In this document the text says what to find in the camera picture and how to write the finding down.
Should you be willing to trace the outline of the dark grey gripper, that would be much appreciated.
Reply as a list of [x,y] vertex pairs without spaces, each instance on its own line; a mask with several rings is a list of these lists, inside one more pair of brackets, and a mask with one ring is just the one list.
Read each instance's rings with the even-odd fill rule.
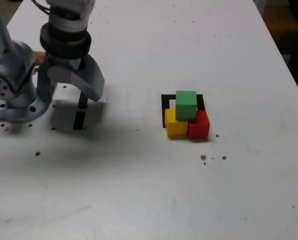
[[47,105],[52,102],[55,83],[73,85],[87,98],[97,102],[102,97],[104,82],[98,64],[89,54],[77,59],[64,59],[46,53],[38,69],[36,90]]

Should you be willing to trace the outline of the person's hand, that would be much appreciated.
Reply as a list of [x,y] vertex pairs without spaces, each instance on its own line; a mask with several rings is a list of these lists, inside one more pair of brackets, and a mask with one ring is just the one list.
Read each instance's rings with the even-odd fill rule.
[[42,52],[42,51],[34,51],[34,57],[35,57],[35,61],[34,64],[35,66],[39,66],[43,63],[46,52]]

